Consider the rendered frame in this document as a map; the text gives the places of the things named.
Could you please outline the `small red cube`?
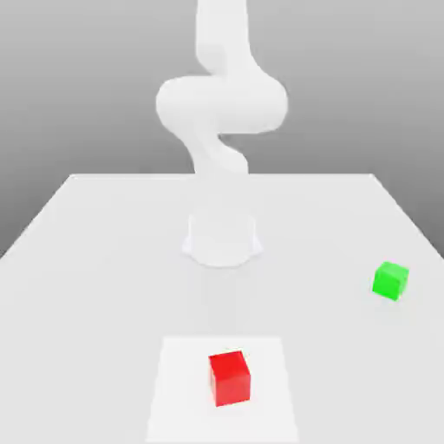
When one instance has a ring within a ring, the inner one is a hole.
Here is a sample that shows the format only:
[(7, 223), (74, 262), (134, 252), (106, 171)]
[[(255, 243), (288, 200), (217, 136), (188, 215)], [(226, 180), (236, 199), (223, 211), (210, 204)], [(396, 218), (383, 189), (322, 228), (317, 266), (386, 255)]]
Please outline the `small red cube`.
[(209, 380), (216, 407), (251, 399), (251, 373), (241, 350), (208, 357)]

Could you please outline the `small green cube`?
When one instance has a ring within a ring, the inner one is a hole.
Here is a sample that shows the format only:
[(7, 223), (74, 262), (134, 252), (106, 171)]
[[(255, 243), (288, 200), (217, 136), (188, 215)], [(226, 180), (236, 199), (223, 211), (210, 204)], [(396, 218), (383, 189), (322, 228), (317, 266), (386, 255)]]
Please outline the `small green cube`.
[(408, 268), (385, 261), (375, 271), (372, 291), (380, 296), (397, 301), (406, 288), (408, 275)]

